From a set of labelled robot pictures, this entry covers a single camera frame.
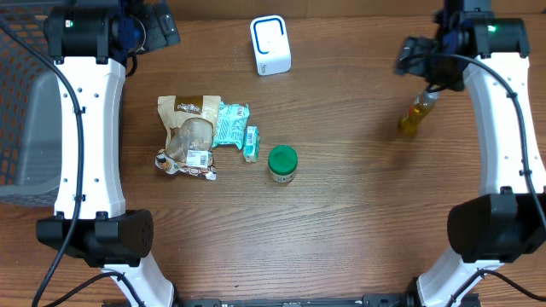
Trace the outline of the yellow oil bottle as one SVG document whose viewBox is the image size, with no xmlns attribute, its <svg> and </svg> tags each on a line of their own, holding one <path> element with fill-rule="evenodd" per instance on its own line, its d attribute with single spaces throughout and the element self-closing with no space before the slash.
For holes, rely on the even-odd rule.
<svg viewBox="0 0 546 307">
<path fill-rule="evenodd" d="M 406 136 L 415 135 L 422 120 L 434 109 L 438 98 L 438 92 L 423 90 L 398 121 L 398 131 Z"/>
</svg>

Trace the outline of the brown snack bag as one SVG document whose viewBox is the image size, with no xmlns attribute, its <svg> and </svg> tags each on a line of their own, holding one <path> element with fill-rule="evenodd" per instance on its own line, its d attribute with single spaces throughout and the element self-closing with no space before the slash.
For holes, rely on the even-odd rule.
<svg viewBox="0 0 546 307">
<path fill-rule="evenodd" d="M 186 174 L 215 180 L 212 143 L 220 96 L 161 96 L 158 114 L 166 128 L 166 144 L 155 157 L 169 175 Z"/>
</svg>

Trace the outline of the teal snack packet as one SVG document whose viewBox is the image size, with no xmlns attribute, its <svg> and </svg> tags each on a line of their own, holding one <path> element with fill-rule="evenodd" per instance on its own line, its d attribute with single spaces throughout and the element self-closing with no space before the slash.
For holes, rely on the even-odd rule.
<svg viewBox="0 0 546 307">
<path fill-rule="evenodd" d="M 212 146 L 234 145 L 242 150 L 249 117 L 248 105 L 224 104 L 221 101 Z"/>
</svg>

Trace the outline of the teal tissue pack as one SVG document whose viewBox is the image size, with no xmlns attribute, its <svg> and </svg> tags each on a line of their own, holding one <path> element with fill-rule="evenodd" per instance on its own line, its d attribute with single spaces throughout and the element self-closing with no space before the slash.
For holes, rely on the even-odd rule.
<svg viewBox="0 0 546 307">
<path fill-rule="evenodd" d="M 248 126 L 243 147 L 243 157 L 246 162 L 255 163 L 258 161 L 259 143 L 260 135 L 258 127 Z"/>
</svg>

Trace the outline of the green lid jar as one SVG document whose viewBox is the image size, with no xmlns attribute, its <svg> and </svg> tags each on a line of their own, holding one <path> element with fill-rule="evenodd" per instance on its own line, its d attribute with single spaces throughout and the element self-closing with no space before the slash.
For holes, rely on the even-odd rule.
<svg viewBox="0 0 546 307">
<path fill-rule="evenodd" d="M 288 145 L 274 147 L 268 156 L 268 168 L 271 178 L 278 183 L 293 180 L 298 167 L 298 155 Z"/>
</svg>

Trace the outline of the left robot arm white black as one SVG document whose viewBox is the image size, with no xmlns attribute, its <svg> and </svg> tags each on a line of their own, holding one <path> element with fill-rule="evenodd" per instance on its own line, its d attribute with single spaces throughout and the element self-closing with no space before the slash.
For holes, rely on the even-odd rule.
<svg viewBox="0 0 546 307">
<path fill-rule="evenodd" d="M 70 1 L 44 36 L 61 96 L 61 178 L 38 241 L 112 279 L 129 306 L 178 306 L 151 253 L 150 211 L 125 206 L 119 177 L 120 102 L 138 55 L 179 42 L 167 3 Z"/>
</svg>

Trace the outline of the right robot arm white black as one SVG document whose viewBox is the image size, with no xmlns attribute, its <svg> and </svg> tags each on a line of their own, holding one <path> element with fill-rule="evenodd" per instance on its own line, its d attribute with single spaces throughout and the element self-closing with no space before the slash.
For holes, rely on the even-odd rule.
<svg viewBox="0 0 546 307">
<path fill-rule="evenodd" d="M 398 128 L 413 135 L 444 90 L 467 91 L 479 134 L 479 196 L 449 213 L 449 245 L 404 293 L 367 294 L 367 306 L 476 306 L 473 287 L 545 241 L 545 168 L 528 96 L 531 52 L 523 20 L 498 18 L 487 1 L 454 0 L 433 38 L 409 37 L 400 75 L 427 81 Z"/>
</svg>

